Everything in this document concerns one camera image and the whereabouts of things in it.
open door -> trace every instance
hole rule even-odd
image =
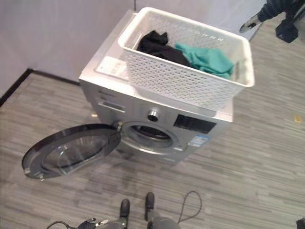
[[[88,124],[54,133],[32,146],[22,159],[26,176],[40,180],[66,175],[102,160],[121,134],[110,125]]]

front-loading washing machine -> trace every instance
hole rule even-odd
[[[130,85],[117,38],[132,17],[121,19],[79,77],[101,124],[65,129],[35,144],[22,160],[28,177],[65,175],[115,149],[175,165],[232,122],[232,101],[215,112]]]

green cloth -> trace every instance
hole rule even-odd
[[[176,49],[182,51],[192,68],[206,73],[230,79],[234,64],[220,49],[191,47],[176,43]]]

laundry basket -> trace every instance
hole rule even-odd
[[[167,32],[174,47],[181,42],[195,47],[219,48],[234,63],[231,80],[223,79],[140,51],[140,39],[156,30]],[[154,8],[143,8],[118,39],[126,51],[133,86],[217,111],[241,90],[254,85],[250,44],[244,37]]]

wire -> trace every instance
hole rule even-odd
[[[69,224],[65,223],[64,221],[52,222],[49,226],[47,226],[47,229],[49,229],[50,227],[52,227],[52,226],[54,226],[55,224],[58,224],[58,223],[61,223],[61,224],[65,225],[67,229],[77,229],[77,228],[69,226]]]
[[[200,207],[199,207],[199,210],[198,210],[198,212],[197,212],[195,215],[189,216],[189,217],[187,217],[187,218],[185,218],[185,219],[181,219],[182,214],[183,214],[183,209],[184,209],[184,205],[185,205],[186,199],[188,198],[189,194],[191,194],[191,193],[197,194],[197,196],[198,196],[199,199],[200,199]],[[196,192],[196,191],[190,191],[190,192],[189,192],[188,194],[186,194],[186,196],[184,197],[184,201],[183,201],[183,204],[182,204],[182,209],[181,209],[180,217],[179,217],[179,220],[178,220],[178,224],[181,223],[181,222],[183,222],[183,221],[186,221],[186,220],[188,220],[188,219],[191,219],[191,218],[196,217],[196,216],[200,213],[201,209],[202,209],[202,199],[201,199],[200,194],[199,194],[198,192]]]

